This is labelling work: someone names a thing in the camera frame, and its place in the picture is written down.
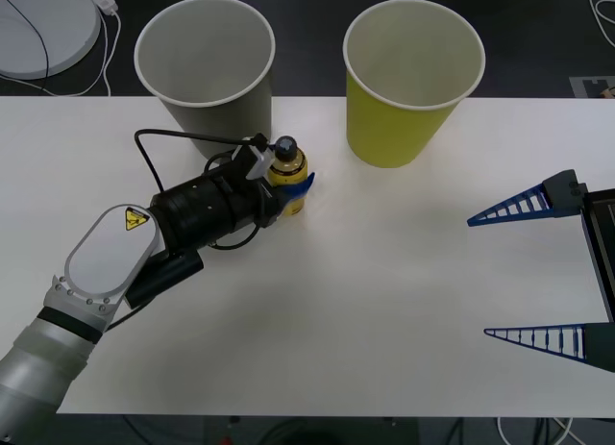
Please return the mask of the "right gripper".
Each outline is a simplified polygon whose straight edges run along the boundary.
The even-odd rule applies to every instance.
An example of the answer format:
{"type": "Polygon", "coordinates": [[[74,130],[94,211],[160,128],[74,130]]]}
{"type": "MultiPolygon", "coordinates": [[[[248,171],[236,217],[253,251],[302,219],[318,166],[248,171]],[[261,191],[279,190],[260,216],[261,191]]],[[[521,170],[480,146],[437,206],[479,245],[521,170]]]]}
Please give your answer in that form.
{"type": "Polygon", "coordinates": [[[580,214],[609,323],[487,328],[487,336],[543,354],[614,371],[614,189],[587,191],[561,171],[467,220],[469,227],[580,214]]]}

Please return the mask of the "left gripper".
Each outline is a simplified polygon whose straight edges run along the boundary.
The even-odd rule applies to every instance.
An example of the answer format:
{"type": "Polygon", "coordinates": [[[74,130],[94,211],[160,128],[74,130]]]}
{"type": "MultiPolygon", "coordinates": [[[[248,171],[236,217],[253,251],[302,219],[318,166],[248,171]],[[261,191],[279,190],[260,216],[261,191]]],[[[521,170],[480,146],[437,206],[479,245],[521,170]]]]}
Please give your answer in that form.
{"type": "Polygon", "coordinates": [[[246,171],[236,161],[225,164],[225,182],[230,188],[229,200],[234,225],[243,228],[256,223],[262,228],[273,224],[281,215],[298,214],[315,178],[311,172],[295,182],[285,182],[270,172],[254,180],[246,178],[246,171]]]}

